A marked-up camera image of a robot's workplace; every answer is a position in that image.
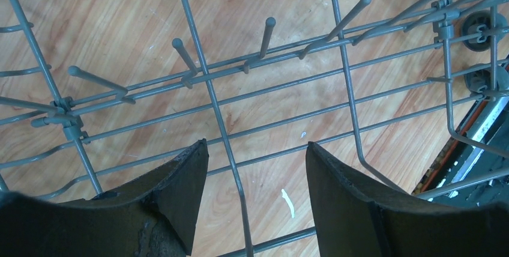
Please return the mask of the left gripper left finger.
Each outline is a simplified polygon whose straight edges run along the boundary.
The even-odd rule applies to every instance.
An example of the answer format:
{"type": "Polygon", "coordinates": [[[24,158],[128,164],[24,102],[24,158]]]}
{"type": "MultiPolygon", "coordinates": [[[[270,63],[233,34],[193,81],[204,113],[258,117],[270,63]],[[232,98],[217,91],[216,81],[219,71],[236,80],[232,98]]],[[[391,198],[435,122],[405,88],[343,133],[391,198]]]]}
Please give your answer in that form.
{"type": "Polygon", "coordinates": [[[119,187],[52,203],[1,193],[2,256],[189,256],[208,169],[205,139],[119,187]]]}

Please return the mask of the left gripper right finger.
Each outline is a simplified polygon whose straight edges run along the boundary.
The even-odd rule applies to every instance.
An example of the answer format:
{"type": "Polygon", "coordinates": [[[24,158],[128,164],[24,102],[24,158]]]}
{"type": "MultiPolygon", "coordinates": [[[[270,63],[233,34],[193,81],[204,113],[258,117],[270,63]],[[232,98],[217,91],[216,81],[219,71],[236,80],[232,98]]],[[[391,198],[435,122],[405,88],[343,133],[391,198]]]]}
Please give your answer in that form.
{"type": "Polygon", "coordinates": [[[394,190],[315,142],[306,174],[321,256],[507,256],[508,205],[451,207],[394,190]]]}

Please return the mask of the grey wire dish rack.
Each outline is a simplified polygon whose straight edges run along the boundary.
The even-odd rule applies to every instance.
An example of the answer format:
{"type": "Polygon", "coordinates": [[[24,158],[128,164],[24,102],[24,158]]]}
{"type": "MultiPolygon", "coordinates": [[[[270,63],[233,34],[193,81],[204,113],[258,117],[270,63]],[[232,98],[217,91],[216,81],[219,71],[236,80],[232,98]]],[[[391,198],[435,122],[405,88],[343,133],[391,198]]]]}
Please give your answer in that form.
{"type": "Polygon", "coordinates": [[[205,139],[189,256],[321,256],[306,149],[416,195],[495,101],[508,0],[1,0],[1,193],[89,200],[205,139]]]}

